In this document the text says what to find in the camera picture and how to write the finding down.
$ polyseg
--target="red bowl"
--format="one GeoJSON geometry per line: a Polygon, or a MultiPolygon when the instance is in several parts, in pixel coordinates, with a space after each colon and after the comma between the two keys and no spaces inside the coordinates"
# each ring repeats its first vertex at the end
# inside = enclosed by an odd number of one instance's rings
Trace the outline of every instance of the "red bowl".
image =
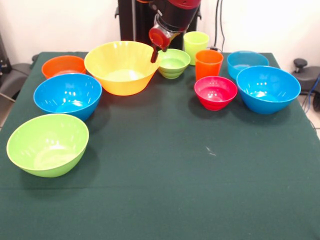
{"type": "Polygon", "coordinates": [[[206,76],[195,82],[194,91],[206,109],[218,111],[236,97],[238,88],[233,81],[225,77],[206,76]]]}

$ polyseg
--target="lime green bowl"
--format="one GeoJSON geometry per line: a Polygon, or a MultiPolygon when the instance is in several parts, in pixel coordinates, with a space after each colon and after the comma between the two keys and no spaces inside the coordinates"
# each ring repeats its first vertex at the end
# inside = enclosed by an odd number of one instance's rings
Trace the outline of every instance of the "lime green bowl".
{"type": "Polygon", "coordinates": [[[188,67],[190,56],[185,51],[169,48],[166,52],[162,50],[158,52],[160,58],[160,66],[158,71],[166,79],[178,78],[188,67]]]}
{"type": "Polygon", "coordinates": [[[69,172],[83,156],[89,130],[79,118],[46,114],[20,125],[10,136],[6,153],[13,164],[39,177],[69,172]]]}

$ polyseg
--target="black knob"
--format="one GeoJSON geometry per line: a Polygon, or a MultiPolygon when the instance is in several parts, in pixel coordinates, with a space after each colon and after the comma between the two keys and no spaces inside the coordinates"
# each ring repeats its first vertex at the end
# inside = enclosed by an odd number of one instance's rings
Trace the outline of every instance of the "black knob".
{"type": "Polygon", "coordinates": [[[308,62],[303,59],[303,58],[296,58],[294,61],[293,61],[295,67],[299,70],[303,69],[305,66],[308,65],[308,62]]]}

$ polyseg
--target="cup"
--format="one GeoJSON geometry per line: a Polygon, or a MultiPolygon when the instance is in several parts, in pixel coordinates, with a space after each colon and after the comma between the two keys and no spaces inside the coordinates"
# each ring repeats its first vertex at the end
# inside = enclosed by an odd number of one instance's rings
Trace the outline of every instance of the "cup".
{"type": "Polygon", "coordinates": [[[195,55],[195,79],[219,76],[224,56],[215,50],[201,50],[195,55]]]}
{"type": "Polygon", "coordinates": [[[190,31],[183,36],[184,51],[191,58],[190,65],[196,64],[197,52],[207,48],[209,39],[209,36],[201,31],[190,31]]]}

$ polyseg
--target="bowl rim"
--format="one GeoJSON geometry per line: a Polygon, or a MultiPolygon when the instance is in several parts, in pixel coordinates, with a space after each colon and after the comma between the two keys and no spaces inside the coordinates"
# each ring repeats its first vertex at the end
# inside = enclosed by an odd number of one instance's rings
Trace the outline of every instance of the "bowl rim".
{"type": "Polygon", "coordinates": [[[281,68],[274,67],[274,66],[263,66],[263,65],[259,65],[259,66],[250,66],[250,67],[247,67],[247,68],[241,70],[241,71],[239,72],[239,74],[237,75],[237,77],[236,77],[236,85],[237,85],[237,87],[240,89],[240,91],[243,92],[244,94],[246,94],[247,96],[249,96],[249,97],[251,97],[251,98],[254,98],[254,99],[256,99],[256,100],[262,101],[262,102],[274,103],[274,104],[276,104],[276,103],[287,103],[287,102],[290,102],[290,101],[296,99],[296,98],[300,95],[300,92],[301,92],[301,85],[300,85],[299,81],[296,79],[295,76],[293,76],[293,75],[290,74],[289,72],[286,72],[286,71],[282,70],[281,68]],[[296,94],[294,97],[291,97],[290,99],[284,100],[284,101],[270,101],[270,100],[265,100],[265,99],[261,99],[261,98],[259,98],[259,97],[252,96],[252,95],[246,93],[246,91],[243,90],[243,89],[240,87],[239,82],[238,82],[240,74],[242,74],[243,71],[248,71],[249,69],[252,69],[252,68],[269,68],[269,69],[274,69],[274,70],[279,71],[279,72],[283,72],[283,73],[285,73],[286,75],[288,75],[291,79],[295,80],[295,82],[296,82],[297,85],[299,86],[299,91],[297,91],[297,94],[296,94]]]}
{"type": "Polygon", "coordinates": [[[57,75],[57,76],[50,77],[50,78],[44,80],[42,83],[40,83],[40,84],[36,87],[36,89],[34,90],[34,92],[33,92],[33,102],[34,102],[34,104],[35,104],[38,108],[40,108],[40,109],[41,109],[42,111],[44,111],[44,112],[48,112],[48,113],[52,113],[52,114],[72,114],[72,113],[76,113],[76,112],[78,112],[78,111],[80,111],[80,110],[84,110],[84,109],[87,109],[87,108],[91,107],[92,105],[94,105],[94,104],[101,98],[101,95],[102,95],[102,85],[101,85],[101,83],[100,83],[97,79],[95,79],[94,77],[92,77],[92,76],[90,76],[90,75],[87,75],[87,74],[83,74],[83,73],[65,73],[65,74],[61,74],[61,75],[57,75]],[[98,83],[98,85],[100,86],[100,88],[99,88],[99,94],[98,94],[97,98],[96,98],[94,101],[92,101],[92,103],[90,103],[89,105],[87,105],[87,106],[85,106],[85,107],[82,107],[82,108],[80,108],[80,109],[78,109],[78,110],[73,110],[73,111],[55,112],[55,111],[47,110],[47,109],[45,109],[44,107],[40,106],[40,105],[37,103],[37,101],[36,101],[36,92],[39,90],[39,88],[40,88],[41,86],[43,86],[45,83],[47,83],[48,81],[54,81],[55,78],[60,78],[60,77],[63,77],[63,76],[65,76],[65,75],[68,75],[68,76],[70,76],[70,75],[78,75],[78,76],[81,76],[81,77],[86,76],[86,77],[88,77],[88,78],[91,78],[91,79],[95,80],[95,81],[98,83]]]}
{"type": "Polygon", "coordinates": [[[69,115],[69,114],[64,114],[64,113],[50,113],[50,114],[45,114],[45,115],[40,115],[40,116],[36,116],[36,117],[33,117],[31,119],[29,119],[28,121],[22,123],[20,126],[18,126],[10,135],[7,143],[6,143],[6,154],[7,156],[9,157],[10,161],[16,165],[17,167],[21,168],[21,169],[25,169],[25,170],[28,170],[28,171],[35,171],[35,172],[38,172],[38,171],[48,171],[48,170],[54,170],[54,169],[57,169],[57,168],[60,168],[64,165],[67,165],[68,163],[72,162],[75,158],[77,158],[87,147],[88,145],[88,142],[89,142],[89,136],[90,136],[90,133],[89,133],[89,129],[87,127],[87,125],[79,118],[75,117],[75,116],[72,116],[72,115],[69,115]],[[14,137],[15,133],[18,132],[19,129],[21,129],[24,125],[28,124],[29,122],[35,120],[35,119],[40,119],[40,118],[51,118],[52,116],[61,116],[63,115],[63,117],[67,117],[67,118],[74,118],[76,119],[76,121],[78,121],[83,127],[84,129],[86,129],[86,140],[85,140],[85,144],[84,146],[81,148],[81,151],[79,151],[79,153],[76,155],[76,157],[74,157],[73,159],[69,160],[68,162],[65,162],[65,163],[62,163],[62,164],[59,164],[57,166],[54,166],[54,167],[47,167],[47,168],[43,168],[43,169],[34,169],[34,168],[30,168],[30,167],[25,167],[25,166],[22,166],[18,163],[16,163],[12,156],[10,156],[9,154],[9,146],[10,146],[10,143],[11,143],[11,140],[12,138],[14,137]]]}
{"type": "Polygon", "coordinates": [[[210,36],[208,34],[206,34],[205,32],[203,32],[203,31],[189,31],[189,32],[186,32],[183,35],[183,40],[186,41],[189,44],[192,44],[192,45],[202,45],[202,44],[205,44],[205,43],[209,42],[210,36]],[[188,36],[189,35],[194,35],[194,34],[201,34],[202,36],[204,36],[206,38],[206,40],[204,40],[202,42],[189,41],[188,40],[188,36]]]}
{"type": "Polygon", "coordinates": [[[72,58],[74,58],[74,59],[79,59],[79,60],[81,60],[81,61],[83,62],[83,66],[84,66],[84,68],[83,68],[83,70],[82,70],[81,73],[86,72],[85,60],[84,60],[82,57],[76,56],[76,55],[67,54],[67,55],[54,56],[54,57],[50,58],[49,60],[45,61],[44,64],[42,64],[42,67],[41,67],[41,72],[42,72],[42,74],[47,78],[48,75],[44,73],[44,67],[45,67],[47,64],[49,64],[50,62],[52,62],[52,61],[54,61],[54,60],[57,60],[57,59],[64,59],[64,58],[70,58],[70,57],[72,57],[72,58]]]}
{"type": "Polygon", "coordinates": [[[234,52],[231,52],[228,57],[226,58],[226,61],[227,61],[227,64],[228,66],[231,66],[234,68],[234,65],[232,65],[230,63],[230,57],[233,56],[234,54],[254,54],[254,55],[258,55],[260,57],[262,57],[264,60],[266,60],[267,62],[267,65],[252,65],[251,67],[255,67],[255,66],[270,66],[270,62],[269,62],[269,59],[264,56],[263,54],[259,53],[259,52],[256,52],[256,51],[250,51],[250,50],[239,50],[239,51],[234,51],[234,52]]]}
{"type": "MultiPolygon", "coordinates": [[[[190,64],[190,62],[191,62],[191,57],[190,57],[190,55],[189,55],[188,53],[186,53],[185,51],[182,51],[182,50],[176,49],[176,48],[168,48],[166,51],[181,53],[181,54],[183,54],[184,56],[187,57],[188,61],[187,61],[187,63],[185,63],[183,66],[177,68],[177,67],[164,67],[164,66],[161,66],[161,59],[160,59],[160,60],[159,60],[159,68],[168,69],[168,70],[181,70],[181,69],[187,67],[187,66],[190,64]]],[[[160,54],[160,53],[166,54],[166,53],[163,52],[162,50],[159,50],[159,51],[158,51],[158,54],[160,54]]]]}
{"type": "Polygon", "coordinates": [[[203,99],[203,100],[205,100],[205,101],[208,101],[208,102],[210,102],[210,103],[226,103],[226,102],[232,101],[232,100],[237,96],[237,94],[238,94],[237,85],[236,85],[232,80],[230,80],[230,79],[228,79],[228,78],[226,78],[226,77],[223,77],[223,76],[204,76],[204,77],[200,78],[199,80],[197,80],[197,81],[195,82],[195,84],[194,84],[194,86],[193,86],[193,89],[194,89],[194,91],[195,91],[195,94],[196,94],[199,98],[201,98],[201,99],[203,99]],[[199,84],[199,83],[198,83],[199,81],[203,81],[204,79],[207,79],[207,78],[224,79],[224,80],[226,80],[227,82],[230,82],[231,85],[233,85],[233,86],[235,87],[235,94],[234,94],[233,96],[231,96],[230,98],[228,98],[227,100],[223,100],[223,101],[212,101],[212,100],[208,100],[208,99],[202,97],[202,96],[198,93],[196,87],[197,87],[197,85],[199,84]]]}
{"type": "MultiPolygon", "coordinates": [[[[88,57],[93,54],[93,51],[95,51],[95,50],[97,50],[97,49],[99,49],[99,48],[101,48],[101,47],[103,47],[103,46],[112,45],[112,44],[115,44],[115,43],[133,43],[133,44],[137,44],[137,45],[144,45],[144,46],[148,47],[149,49],[152,49],[152,50],[153,50],[153,48],[152,48],[150,45],[145,44],[145,43],[143,43],[143,42],[139,42],[139,41],[130,41],[130,40],[120,40],[120,41],[119,41],[119,40],[118,40],[118,41],[105,42],[105,43],[100,44],[100,45],[96,46],[95,48],[91,49],[91,50],[86,54],[86,56],[84,57],[84,67],[85,67],[85,69],[86,69],[92,76],[97,77],[97,78],[99,79],[99,81],[101,80],[101,81],[112,82],[112,83],[128,83],[128,82],[135,82],[135,81],[141,80],[141,78],[139,78],[139,79],[137,79],[137,80],[130,80],[130,81],[115,81],[115,80],[112,80],[112,79],[106,79],[105,77],[99,76],[99,75],[97,75],[97,74],[93,74],[93,73],[87,68],[88,57]]],[[[155,71],[154,71],[154,72],[151,72],[150,74],[146,74],[143,78],[150,77],[150,76],[152,76],[152,75],[154,75],[154,74],[156,73],[157,69],[158,69],[159,66],[160,66],[160,60],[159,60],[159,58],[157,58],[156,62],[155,62],[155,63],[152,63],[152,64],[156,66],[155,71]]]]}

